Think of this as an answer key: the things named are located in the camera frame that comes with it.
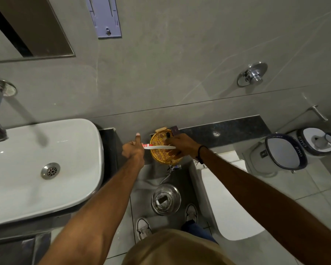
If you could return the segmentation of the white mug with blue rim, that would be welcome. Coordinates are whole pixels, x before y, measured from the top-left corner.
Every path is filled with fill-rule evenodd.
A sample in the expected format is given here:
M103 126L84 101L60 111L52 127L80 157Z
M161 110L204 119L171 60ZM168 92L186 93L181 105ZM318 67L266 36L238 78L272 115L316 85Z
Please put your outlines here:
M318 128L301 128L296 130L295 138L302 146L308 164L331 155L331 132Z

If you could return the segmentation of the person's left white shoe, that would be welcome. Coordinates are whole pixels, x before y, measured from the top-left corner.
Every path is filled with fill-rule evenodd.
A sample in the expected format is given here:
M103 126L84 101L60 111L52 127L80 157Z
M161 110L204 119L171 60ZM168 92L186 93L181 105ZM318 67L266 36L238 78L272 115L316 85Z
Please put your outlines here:
M150 225L145 218L139 218L137 220L136 232L139 241L153 234Z

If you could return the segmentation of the white bucket with blue rim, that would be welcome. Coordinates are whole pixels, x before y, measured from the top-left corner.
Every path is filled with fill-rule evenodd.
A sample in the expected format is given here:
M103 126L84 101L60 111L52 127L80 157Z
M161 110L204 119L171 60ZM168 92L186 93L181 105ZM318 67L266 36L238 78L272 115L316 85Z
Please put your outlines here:
M292 136L272 133L254 148L250 155L253 168L261 174L298 171L308 165L307 156Z

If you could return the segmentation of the white sink basin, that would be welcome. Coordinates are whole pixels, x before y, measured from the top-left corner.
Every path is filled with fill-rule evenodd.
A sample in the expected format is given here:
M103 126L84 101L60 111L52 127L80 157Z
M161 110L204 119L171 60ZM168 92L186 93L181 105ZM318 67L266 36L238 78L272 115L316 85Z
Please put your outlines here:
M0 224L68 209L101 186L104 170L100 133L91 121L68 119L7 129L0 142ZM40 176L60 165L53 179Z

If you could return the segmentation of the black wrist band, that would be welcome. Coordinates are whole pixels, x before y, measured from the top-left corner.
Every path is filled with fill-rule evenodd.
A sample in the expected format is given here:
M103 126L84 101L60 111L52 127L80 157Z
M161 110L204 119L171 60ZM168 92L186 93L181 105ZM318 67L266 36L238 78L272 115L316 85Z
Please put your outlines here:
M208 151L209 151L209 149L205 145L199 146L198 151L197 151L197 155L195 157L195 162L200 163L200 164L204 164L203 157L205 157L207 155Z

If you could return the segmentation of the person's right forearm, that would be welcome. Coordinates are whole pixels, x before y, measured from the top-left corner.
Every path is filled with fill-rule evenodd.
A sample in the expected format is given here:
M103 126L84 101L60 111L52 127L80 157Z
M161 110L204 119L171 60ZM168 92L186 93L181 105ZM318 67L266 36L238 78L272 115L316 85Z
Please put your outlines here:
M239 204L296 259L304 265L331 265L331 230L311 212L211 150L203 159Z

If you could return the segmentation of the person's left forearm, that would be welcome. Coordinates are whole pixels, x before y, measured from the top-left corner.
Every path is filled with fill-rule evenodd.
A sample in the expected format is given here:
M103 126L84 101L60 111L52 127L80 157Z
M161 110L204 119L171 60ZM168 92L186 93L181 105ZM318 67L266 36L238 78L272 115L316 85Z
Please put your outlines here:
M38 265L103 265L143 165L141 153L129 157L71 218Z

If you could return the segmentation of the person's tan shirt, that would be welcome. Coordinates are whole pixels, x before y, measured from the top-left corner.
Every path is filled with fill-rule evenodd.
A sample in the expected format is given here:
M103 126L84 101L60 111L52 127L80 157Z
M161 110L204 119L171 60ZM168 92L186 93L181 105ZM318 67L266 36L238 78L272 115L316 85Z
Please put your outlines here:
M136 243L122 265L236 265L210 240L164 229Z

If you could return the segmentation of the person's blue jeans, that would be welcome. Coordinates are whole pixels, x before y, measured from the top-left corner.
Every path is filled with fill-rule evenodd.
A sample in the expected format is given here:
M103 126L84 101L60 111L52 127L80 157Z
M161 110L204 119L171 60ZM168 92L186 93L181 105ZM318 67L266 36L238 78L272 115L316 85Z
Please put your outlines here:
M186 221L181 226L181 231L217 243L216 240L212 237L212 235L204 228L202 228L199 224L197 224L193 219Z

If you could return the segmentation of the person's white shoe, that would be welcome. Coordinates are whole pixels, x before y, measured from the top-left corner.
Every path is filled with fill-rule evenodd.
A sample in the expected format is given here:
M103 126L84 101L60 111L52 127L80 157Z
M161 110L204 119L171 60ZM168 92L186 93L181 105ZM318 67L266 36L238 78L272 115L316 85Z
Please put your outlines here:
M153 234L150 225L145 218L139 218L137 220L136 232L139 241Z
M185 222L198 223L198 211L194 204L188 204L185 210Z

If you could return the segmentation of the steel trash bin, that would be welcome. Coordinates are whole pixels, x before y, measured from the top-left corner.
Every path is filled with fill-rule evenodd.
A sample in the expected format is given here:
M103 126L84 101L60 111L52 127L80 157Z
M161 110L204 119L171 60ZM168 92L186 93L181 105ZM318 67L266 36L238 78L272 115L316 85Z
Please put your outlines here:
M153 192L151 207L157 215L170 216L178 211L181 205L181 195L172 184L161 184Z

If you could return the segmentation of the steel sink cabinet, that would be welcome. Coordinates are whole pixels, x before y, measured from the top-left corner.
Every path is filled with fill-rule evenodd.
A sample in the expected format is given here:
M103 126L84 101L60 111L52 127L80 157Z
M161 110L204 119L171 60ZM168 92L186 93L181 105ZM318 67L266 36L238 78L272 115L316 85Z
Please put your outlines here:
M37 265L51 244L53 230L65 226L73 215L63 210L0 224L0 265Z

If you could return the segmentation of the person's right white shoe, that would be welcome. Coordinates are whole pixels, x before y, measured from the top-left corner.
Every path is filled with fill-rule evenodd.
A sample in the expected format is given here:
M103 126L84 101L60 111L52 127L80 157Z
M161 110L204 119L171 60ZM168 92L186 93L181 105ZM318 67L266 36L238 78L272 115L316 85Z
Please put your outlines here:
M185 210L185 222L198 223L198 211L194 204L188 204Z

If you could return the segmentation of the white plastic wall bracket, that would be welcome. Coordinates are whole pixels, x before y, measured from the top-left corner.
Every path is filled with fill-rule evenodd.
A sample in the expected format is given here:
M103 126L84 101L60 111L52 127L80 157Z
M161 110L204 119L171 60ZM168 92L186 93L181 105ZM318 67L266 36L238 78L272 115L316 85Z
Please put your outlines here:
M99 40L122 38L115 0L86 0Z

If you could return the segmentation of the chrome flush valve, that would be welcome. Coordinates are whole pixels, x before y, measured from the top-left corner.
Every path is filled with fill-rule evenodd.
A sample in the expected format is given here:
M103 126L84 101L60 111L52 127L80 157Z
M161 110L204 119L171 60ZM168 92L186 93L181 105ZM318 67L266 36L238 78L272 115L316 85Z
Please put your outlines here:
M249 65L237 77L237 86L257 86L263 83L263 77L268 70L268 65L265 62L257 62Z

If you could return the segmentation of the chrome sink drain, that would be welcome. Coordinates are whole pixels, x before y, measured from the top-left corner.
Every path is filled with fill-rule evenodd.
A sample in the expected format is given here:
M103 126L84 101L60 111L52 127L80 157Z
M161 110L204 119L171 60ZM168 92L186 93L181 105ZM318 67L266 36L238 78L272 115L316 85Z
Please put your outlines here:
M48 163L42 168L40 176L45 180L53 179L60 173L60 170L61 167L58 163Z

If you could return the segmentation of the round wicker basket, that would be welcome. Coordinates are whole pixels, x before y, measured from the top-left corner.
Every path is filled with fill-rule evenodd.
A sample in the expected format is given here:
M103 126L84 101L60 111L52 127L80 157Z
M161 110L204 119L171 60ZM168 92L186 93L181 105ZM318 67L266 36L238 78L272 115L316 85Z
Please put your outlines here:
M154 133L151 136L150 144L152 144L154 146L165 146L165 140L168 137L173 137L171 129L169 129L169 128L167 128L167 130L164 130L163 132ZM175 164L178 164L182 160L182 158L172 159L168 155L167 150L153 149L150 151L151 151L151 155L154 158L154 160L156 160L159 163L164 164L164 165L175 165Z

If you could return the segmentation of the black granite ledge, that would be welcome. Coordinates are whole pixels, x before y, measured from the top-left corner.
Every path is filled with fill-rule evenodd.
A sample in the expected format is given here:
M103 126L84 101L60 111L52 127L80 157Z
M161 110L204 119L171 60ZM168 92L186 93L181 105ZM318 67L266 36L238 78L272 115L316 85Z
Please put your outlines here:
M260 115L179 129L194 141L209 148L257 139L271 134Z

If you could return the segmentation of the wall mirror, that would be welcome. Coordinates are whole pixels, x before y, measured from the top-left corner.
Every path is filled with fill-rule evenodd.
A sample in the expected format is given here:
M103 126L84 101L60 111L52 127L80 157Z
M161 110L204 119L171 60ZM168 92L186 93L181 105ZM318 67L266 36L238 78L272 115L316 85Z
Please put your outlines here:
M0 63L72 56L49 0L0 0Z

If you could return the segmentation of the person's left hand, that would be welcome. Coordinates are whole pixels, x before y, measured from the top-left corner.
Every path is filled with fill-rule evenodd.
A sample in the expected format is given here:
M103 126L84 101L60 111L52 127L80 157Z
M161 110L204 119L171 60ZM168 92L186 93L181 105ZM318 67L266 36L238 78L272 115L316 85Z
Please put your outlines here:
M142 146L135 146L134 141L130 141L125 143L122 146L122 155L126 157L127 159L130 158L138 158L143 159L144 158L144 148Z

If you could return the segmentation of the white toilet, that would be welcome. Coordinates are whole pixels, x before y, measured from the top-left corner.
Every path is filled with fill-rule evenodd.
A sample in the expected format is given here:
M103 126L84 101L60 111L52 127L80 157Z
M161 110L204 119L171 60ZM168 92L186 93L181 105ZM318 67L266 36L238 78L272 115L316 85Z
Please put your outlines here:
M195 164L194 175L200 211L219 235L238 241L265 231L205 164Z

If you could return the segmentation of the person's right hand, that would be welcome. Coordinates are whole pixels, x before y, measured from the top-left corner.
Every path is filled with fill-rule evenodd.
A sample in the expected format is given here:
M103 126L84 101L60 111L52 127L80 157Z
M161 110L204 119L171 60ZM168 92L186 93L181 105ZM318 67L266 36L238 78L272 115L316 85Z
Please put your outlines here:
M191 156L193 159L195 159L198 148L199 146L201 146L201 144L195 142L185 133L181 133L177 136L167 138L165 140L165 144L167 146L176 147L177 149L181 150L183 156Z

